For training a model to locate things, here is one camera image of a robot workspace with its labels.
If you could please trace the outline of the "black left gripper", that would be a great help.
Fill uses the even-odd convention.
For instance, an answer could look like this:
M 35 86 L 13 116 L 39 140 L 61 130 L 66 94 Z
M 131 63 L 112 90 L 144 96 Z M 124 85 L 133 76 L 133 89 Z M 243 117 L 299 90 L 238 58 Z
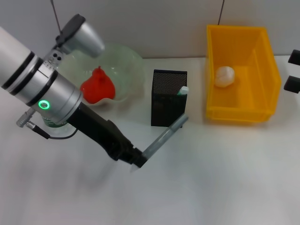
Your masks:
M 110 120 L 103 119 L 85 104 L 79 104 L 67 122 L 98 143 L 115 161 L 141 168 L 148 159 Z

